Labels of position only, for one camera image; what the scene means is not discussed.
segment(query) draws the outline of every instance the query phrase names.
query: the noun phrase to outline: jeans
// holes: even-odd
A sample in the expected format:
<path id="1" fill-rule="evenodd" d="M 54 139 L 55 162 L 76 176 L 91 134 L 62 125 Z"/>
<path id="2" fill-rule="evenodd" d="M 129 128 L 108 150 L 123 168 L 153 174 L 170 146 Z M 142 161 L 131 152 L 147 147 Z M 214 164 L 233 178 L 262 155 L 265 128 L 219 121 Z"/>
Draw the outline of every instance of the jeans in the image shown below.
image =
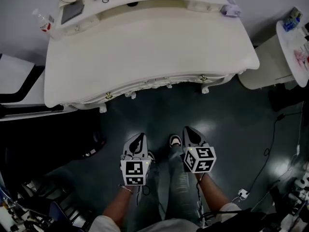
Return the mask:
<path id="1" fill-rule="evenodd" d="M 189 174 L 184 171 L 181 158 L 183 150 L 179 146 L 173 146 L 169 153 L 169 202 L 165 219 L 182 218 L 197 226 L 201 226 L 198 214 L 197 198 L 194 200 L 190 194 Z M 149 195 L 144 195 L 140 190 L 141 199 L 136 208 L 133 221 L 130 221 L 129 231 L 137 232 L 152 224 L 162 221 L 159 213 L 159 197 L 157 187 L 159 182 L 159 169 L 156 163 L 150 165 L 146 185 L 149 187 Z"/>

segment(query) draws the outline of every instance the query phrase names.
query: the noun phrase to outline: person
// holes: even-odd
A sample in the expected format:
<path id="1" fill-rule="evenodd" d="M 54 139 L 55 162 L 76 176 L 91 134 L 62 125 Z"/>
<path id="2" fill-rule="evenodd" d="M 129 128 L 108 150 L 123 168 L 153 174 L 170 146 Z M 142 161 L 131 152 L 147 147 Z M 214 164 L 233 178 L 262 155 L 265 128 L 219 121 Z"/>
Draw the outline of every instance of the person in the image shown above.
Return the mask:
<path id="1" fill-rule="evenodd" d="M 136 208 L 134 219 L 129 221 L 129 232 L 195 232 L 201 228 L 199 219 L 199 207 L 190 195 L 189 174 L 184 171 L 181 154 L 183 154 L 182 142 L 179 136 L 172 135 L 169 139 L 169 201 L 165 220 L 162 221 L 159 213 L 159 198 L 157 194 L 158 168 L 156 164 L 150 165 L 146 185 L 149 187 L 149 195 L 141 195 Z M 195 174 L 200 180 L 202 174 Z M 240 208 L 221 192 L 208 174 L 205 174 L 199 182 L 211 211 L 238 211 Z M 91 225 L 89 232 L 120 232 L 124 217 L 128 210 L 133 186 L 120 188 L 115 199 L 106 207 L 102 216 L 97 217 Z M 236 214 L 218 214 L 216 219 L 224 222 Z"/>

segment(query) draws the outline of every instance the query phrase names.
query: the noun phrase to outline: plastic bottle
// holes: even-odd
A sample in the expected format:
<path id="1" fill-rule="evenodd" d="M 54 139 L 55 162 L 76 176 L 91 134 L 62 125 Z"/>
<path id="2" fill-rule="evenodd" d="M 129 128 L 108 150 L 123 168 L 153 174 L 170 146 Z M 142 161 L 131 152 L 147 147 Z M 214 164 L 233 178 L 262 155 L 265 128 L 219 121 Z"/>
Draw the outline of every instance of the plastic bottle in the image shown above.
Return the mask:
<path id="1" fill-rule="evenodd" d="M 49 15 L 48 18 L 39 13 L 39 9 L 35 9 L 32 14 L 36 17 L 37 24 L 43 32 L 52 36 L 52 30 L 54 29 L 55 20 Z"/>

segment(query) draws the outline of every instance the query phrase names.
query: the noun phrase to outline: bracelet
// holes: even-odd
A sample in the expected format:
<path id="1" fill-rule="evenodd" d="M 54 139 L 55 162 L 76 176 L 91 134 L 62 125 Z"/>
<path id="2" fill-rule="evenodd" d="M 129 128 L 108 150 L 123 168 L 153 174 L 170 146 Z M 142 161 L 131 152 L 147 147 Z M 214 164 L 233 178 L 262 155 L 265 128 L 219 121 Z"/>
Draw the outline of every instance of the bracelet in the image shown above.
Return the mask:
<path id="1" fill-rule="evenodd" d="M 118 186 L 123 188 L 123 189 L 125 189 L 125 190 L 127 190 L 127 191 L 129 191 L 129 192 L 131 192 L 131 194 L 133 195 L 133 192 L 129 188 L 127 188 L 127 187 L 125 187 L 123 185 L 120 185 L 120 184 Z"/>

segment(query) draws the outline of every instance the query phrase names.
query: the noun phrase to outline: floor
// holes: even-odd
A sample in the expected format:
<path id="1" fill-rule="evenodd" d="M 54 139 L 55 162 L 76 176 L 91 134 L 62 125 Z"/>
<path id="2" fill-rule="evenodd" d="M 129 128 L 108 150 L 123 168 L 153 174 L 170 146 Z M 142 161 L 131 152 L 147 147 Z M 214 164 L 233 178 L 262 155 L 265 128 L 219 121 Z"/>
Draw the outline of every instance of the floor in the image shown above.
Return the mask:
<path id="1" fill-rule="evenodd" d="M 161 162 L 159 197 L 166 206 L 169 176 L 165 145 L 170 134 L 182 135 L 183 127 L 191 126 L 203 133 L 215 148 L 217 162 L 210 175 L 228 198 L 233 199 L 239 189 L 249 189 L 263 166 L 266 160 L 263 153 L 270 147 L 276 117 L 281 112 L 301 110 L 298 104 L 280 113 L 273 112 L 267 96 L 271 88 L 248 90 L 234 77 L 224 85 L 211 87 L 209 94 L 202 94 L 199 84 L 183 83 L 172 89 L 139 91 L 134 100 L 117 97 L 107 103 L 108 111 L 100 114 L 106 138 L 104 148 L 88 159 L 71 161 L 49 176 L 62 176 L 71 182 L 80 201 L 99 215 L 115 196 L 118 184 L 123 182 L 119 164 L 125 141 L 144 132 L 148 149 Z M 268 185 L 286 172 L 291 156 L 296 153 L 299 121 L 298 114 L 277 123 L 270 159 L 249 197 L 237 203 L 242 209 L 254 207 Z M 301 165 L 309 156 L 307 127 L 302 126 L 301 135 L 300 155 L 293 170 L 281 177 L 283 188 L 293 176 L 302 174 Z M 192 188 L 195 195 L 196 188 L 193 185 Z M 132 199 L 130 209 L 134 209 L 134 202 Z M 271 203 L 271 198 L 266 196 L 261 205 L 268 208 Z"/>

